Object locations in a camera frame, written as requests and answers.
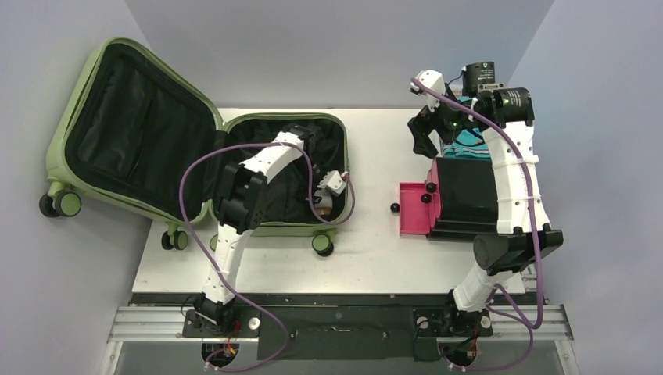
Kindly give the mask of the teal garment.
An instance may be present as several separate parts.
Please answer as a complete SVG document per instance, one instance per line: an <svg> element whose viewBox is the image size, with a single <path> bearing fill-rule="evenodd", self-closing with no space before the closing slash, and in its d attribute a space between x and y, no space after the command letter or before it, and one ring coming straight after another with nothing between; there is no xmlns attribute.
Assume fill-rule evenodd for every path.
<svg viewBox="0 0 663 375"><path fill-rule="evenodd" d="M451 143L439 140L442 157L455 159L490 159L489 149L478 128L463 129Z"/></svg>

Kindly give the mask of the black and pink storage organizer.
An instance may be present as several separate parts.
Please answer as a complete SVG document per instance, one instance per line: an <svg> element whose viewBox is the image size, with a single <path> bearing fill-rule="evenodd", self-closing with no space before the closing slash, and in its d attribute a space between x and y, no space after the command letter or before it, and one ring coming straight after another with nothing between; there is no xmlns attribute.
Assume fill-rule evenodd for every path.
<svg viewBox="0 0 663 375"><path fill-rule="evenodd" d="M401 182L390 205L401 235L432 240L473 241L495 234L498 216L495 180L488 159L437 157L422 182Z"/></svg>

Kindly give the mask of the green hard-shell suitcase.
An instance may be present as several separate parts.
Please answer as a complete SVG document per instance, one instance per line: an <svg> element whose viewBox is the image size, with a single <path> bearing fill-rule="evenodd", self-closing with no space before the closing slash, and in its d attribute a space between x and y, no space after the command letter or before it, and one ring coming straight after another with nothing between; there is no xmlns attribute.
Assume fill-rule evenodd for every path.
<svg viewBox="0 0 663 375"><path fill-rule="evenodd" d="M212 102L140 43L109 39L84 65L46 154L49 189L38 208L48 218L73 217L87 195L166 224L161 245L182 250L186 223L216 216L220 174L260 150L221 148L273 141L286 123L321 125L331 140L331 171L349 172L346 128L315 112L258 112L224 121ZM327 217L313 214L306 199L285 199L281 172L268 190L258 236L313 238L318 255L332 252L335 227L349 219L347 189L333 196Z"/></svg>

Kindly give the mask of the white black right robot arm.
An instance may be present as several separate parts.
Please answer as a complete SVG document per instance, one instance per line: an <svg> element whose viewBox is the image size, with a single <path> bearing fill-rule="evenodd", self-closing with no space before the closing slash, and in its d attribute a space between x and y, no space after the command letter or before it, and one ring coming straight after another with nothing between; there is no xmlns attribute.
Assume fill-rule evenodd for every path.
<svg viewBox="0 0 663 375"><path fill-rule="evenodd" d="M485 309L495 291L502 291L502 283L514 274L533 264L541 276L543 258L564 240L562 231L552 228L540 194L530 91L496 83L490 61L464 67L461 76L466 101L453 96L439 71L422 70L412 77L410 91L424 95L426 103L407 124L418 155L437 156L431 132L450 143L461 130L479 130L489 152L496 191L496 231L475 237L475 264L452 290L454 304L440 314L443 327L452 334L468 328L471 313Z"/></svg>

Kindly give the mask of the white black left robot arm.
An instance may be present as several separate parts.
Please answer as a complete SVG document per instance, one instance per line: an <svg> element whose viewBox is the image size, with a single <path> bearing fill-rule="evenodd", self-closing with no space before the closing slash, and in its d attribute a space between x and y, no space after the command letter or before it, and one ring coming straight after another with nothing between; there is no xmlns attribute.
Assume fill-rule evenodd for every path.
<svg viewBox="0 0 663 375"><path fill-rule="evenodd" d="M231 305L238 296L234 289L238 268L246 242L263 221L269 185L299 158L305 160L308 169L306 200L312 213L317 214L310 159L316 137L315 130L289 124L271 142L230 145L201 157L187 169L191 172L200 163L225 152L244 148L260 150L244 161L227 162L220 174L216 202L217 246L213 255L204 251L211 262L211 271L201 295L193 302L195 312L202 317L202 325L212 335L223 336L232 328Z"/></svg>

